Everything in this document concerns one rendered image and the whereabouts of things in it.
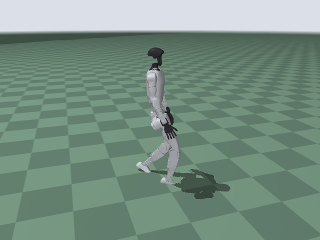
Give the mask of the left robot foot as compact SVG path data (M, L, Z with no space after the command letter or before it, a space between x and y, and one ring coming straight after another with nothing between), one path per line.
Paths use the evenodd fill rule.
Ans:
M143 162L141 162L141 161L136 164L136 166L137 166L138 168L142 169L144 172L150 173L151 170L150 170L150 168L148 167L148 165L147 165L147 166L143 166L143 165L144 165L144 164L143 164Z

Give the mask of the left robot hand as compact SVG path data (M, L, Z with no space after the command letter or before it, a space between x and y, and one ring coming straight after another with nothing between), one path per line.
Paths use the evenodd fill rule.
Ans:
M173 118L172 114L170 113L170 109L169 109L168 106L166 107L165 113L167 113L167 115L168 115L168 117L169 117L169 119L170 119L171 125L173 125L173 123L174 123L174 118Z

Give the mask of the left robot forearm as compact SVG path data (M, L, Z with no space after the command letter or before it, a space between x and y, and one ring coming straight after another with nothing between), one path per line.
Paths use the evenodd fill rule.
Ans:
M167 100L166 100L166 94L165 93L163 94L163 100L161 102L161 106L163 108L163 111L167 112L166 107L169 107L169 106L168 106L168 103L167 103Z

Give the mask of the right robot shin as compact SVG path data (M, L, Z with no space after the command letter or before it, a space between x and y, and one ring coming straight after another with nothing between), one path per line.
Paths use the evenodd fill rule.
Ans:
M169 157L168 157L168 162L167 162L167 168L168 168L168 171L167 171L167 178L166 178L166 181L168 182L171 182L171 178L173 177L173 174L177 168L177 165L178 165L178 162L179 162L179 159L180 159L180 156L181 156L181 153L180 155L178 156L178 152L175 151L174 149L172 149L170 152L169 152ZM171 177L171 178L170 178Z

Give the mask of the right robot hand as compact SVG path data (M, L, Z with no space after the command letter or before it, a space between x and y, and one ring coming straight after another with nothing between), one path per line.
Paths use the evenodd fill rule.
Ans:
M166 119L166 118L165 118ZM165 123L165 124L162 124L162 122L160 121L160 123L162 124L162 126L164 127L164 131L165 131L165 133L166 133L166 135L167 135L167 138L168 138L168 140L169 140L169 136L170 136L170 138L172 139L172 136L173 136L173 138L175 138L174 137L174 135L175 136L177 136L176 135L176 133L173 131L173 129L174 130L176 130L176 131L178 131L175 127L173 127L173 126L171 126L170 124L169 124L169 122L168 122L168 120L166 119L166 121L167 121L167 123ZM173 133L174 133L174 135L173 135ZM171 133L171 134L170 134ZM169 134L169 136L168 136L168 134ZM172 135L172 136L171 136Z

